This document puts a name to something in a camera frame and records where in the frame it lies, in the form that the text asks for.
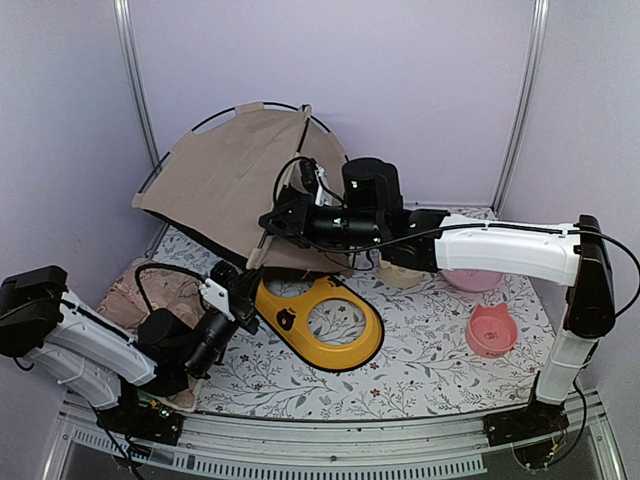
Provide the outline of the beige fabric pet tent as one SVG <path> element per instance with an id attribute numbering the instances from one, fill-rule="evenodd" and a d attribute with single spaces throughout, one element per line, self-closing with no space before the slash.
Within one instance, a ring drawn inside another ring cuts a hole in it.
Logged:
<path id="1" fill-rule="evenodd" d="M 346 268 L 340 256 L 301 249 L 280 238 L 258 248 L 260 216 L 272 210 L 273 184 L 295 156 L 297 135 L 311 107 L 298 111 L 242 107 L 189 131 L 169 150 L 162 171 L 133 197 L 134 208 L 166 221 L 215 255 L 243 269 L 283 268 L 319 274 Z M 337 142 L 309 123 L 302 155 L 315 159 L 326 185 L 343 191 Z"/>

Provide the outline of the brown patterned pet cushion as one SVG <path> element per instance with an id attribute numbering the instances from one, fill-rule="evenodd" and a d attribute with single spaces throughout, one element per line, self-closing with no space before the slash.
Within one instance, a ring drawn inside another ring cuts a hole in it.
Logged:
<path id="1" fill-rule="evenodd" d="M 109 287 L 96 307 L 99 315 L 129 333 L 138 327 L 152 309 L 166 308 L 189 327 L 195 327 L 204 314 L 197 277 L 165 268 L 147 268 L 150 260 L 134 260 Z"/>

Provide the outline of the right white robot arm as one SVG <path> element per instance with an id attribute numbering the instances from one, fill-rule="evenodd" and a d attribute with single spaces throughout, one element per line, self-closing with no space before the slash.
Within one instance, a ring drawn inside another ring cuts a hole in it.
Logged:
<path id="1" fill-rule="evenodd" d="M 447 210 L 405 208 L 397 168 L 362 157 L 341 168 L 344 187 L 337 206 L 315 196 L 324 184 L 317 162 L 299 156 L 302 187 L 278 176 L 273 207 L 259 218 L 271 235 L 326 254 L 376 250 L 393 266 L 422 272 L 480 270 L 542 279 L 567 287 L 562 330 L 538 374 L 533 401 L 517 415 L 517 427 L 537 436 L 552 424 L 578 372 L 616 321 L 612 268 L 596 218 L 575 224 L 534 225 L 480 221 Z"/>

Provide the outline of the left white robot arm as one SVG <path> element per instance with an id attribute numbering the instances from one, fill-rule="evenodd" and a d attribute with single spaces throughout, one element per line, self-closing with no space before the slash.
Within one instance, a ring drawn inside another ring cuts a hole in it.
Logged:
<path id="1" fill-rule="evenodd" d="M 128 387 L 153 397 L 182 397 L 222 361 L 238 329 L 256 333 L 254 306 L 262 274 L 238 272 L 220 261 L 206 276 L 178 266 L 146 263 L 134 272 L 138 288 L 148 271 L 171 271 L 195 281 L 202 315 L 189 325 L 167 308 L 142 300 L 147 316 L 132 331 L 111 322 L 68 288 L 67 273 L 51 265 L 1 283 L 1 354 L 41 365 L 57 382 L 108 410 L 128 434 L 148 426 L 148 412 Z"/>

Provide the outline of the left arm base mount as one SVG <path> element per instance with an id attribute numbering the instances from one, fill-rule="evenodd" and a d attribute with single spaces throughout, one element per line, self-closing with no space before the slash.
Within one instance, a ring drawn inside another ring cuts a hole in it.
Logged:
<path id="1" fill-rule="evenodd" d="M 155 400 L 140 401 L 134 395 L 121 397 L 114 407 L 98 409 L 97 423 L 128 439 L 176 446 L 184 417 Z"/>

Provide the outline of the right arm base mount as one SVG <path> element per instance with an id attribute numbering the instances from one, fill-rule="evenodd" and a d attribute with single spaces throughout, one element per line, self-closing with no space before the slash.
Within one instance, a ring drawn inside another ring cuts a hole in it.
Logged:
<path id="1" fill-rule="evenodd" d="M 482 422 L 489 445 L 511 445 L 516 461 L 529 470 L 551 464 L 569 427 L 563 404 L 536 399 L 522 408 L 487 414 Z"/>

